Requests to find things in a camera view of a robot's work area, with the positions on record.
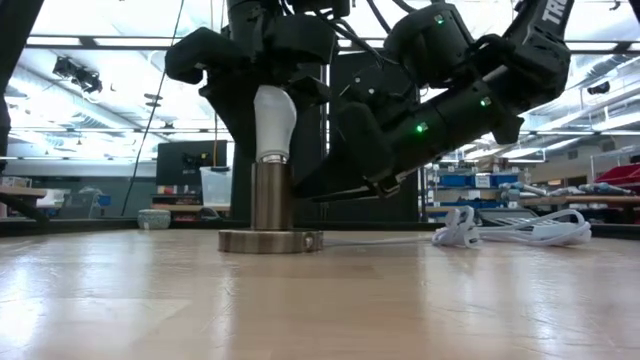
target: computer monitor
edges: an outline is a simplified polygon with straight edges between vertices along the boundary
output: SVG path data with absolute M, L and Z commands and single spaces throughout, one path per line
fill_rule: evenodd
M 227 141 L 185 141 L 158 145 L 156 185 L 200 186 L 200 167 L 227 166 Z

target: coiled white cord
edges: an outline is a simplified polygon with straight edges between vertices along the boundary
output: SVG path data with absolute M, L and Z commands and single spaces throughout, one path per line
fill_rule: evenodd
M 591 224 L 575 210 L 562 210 L 533 218 L 516 225 L 476 227 L 471 207 L 451 210 L 446 227 L 438 229 L 432 238 L 434 245 L 475 247 L 481 241 L 519 242 L 533 246 L 580 245 L 591 241 Z M 573 215 L 578 223 L 541 224 L 548 220 Z

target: red object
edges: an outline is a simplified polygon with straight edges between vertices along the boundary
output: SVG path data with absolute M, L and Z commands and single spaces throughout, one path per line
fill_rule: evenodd
M 609 185 L 640 192 L 640 164 L 616 166 L 598 177 L 595 182 L 606 182 Z

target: wooden table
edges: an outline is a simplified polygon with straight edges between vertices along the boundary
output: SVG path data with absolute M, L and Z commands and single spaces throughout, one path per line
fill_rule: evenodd
M 2 359 L 640 359 L 640 242 L 217 251 L 212 230 L 0 242 Z

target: metal lamp base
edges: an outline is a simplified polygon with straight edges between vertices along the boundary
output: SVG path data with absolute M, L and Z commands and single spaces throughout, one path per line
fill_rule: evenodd
M 237 254 L 298 254 L 322 250 L 322 231 L 221 230 L 218 251 Z

